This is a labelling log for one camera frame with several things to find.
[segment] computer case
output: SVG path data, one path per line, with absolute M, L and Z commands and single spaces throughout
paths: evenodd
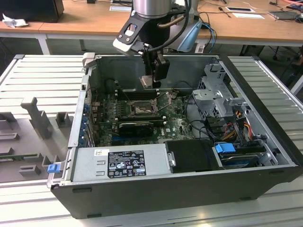
M 47 23 L 58 22 L 63 14 L 62 0 L 2 0 L 0 1 L 0 15 L 4 14 L 13 19 L 41 21 Z

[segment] yellow wire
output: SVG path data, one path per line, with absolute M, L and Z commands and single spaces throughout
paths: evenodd
M 236 130 L 232 131 L 230 134 L 228 134 L 227 136 L 225 136 L 222 140 L 226 140 L 228 138 L 230 138 L 231 136 L 233 136 L 236 133 Z

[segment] red wire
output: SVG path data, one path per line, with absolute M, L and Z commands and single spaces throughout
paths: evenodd
M 226 127 L 225 127 L 225 133 L 224 133 L 224 136 L 226 135 L 227 133 L 227 130 L 228 130 L 228 126 L 232 126 L 232 123 L 229 123 Z

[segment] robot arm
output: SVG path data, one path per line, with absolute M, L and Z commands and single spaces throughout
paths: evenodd
M 197 6 L 199 0 L 133 0 L 134 10 L 113 45 L 125 55 L 139 53 L 145 65 L 144 87 L 160 87 L 169 70 L 163 48 L 188 52 L 202 23 Z

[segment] metal bracket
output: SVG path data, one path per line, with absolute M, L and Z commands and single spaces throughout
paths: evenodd
M 96 54 L 93 52 L 85 53 L 82 57 L 82 64 L 85 69 L 96 64 Z

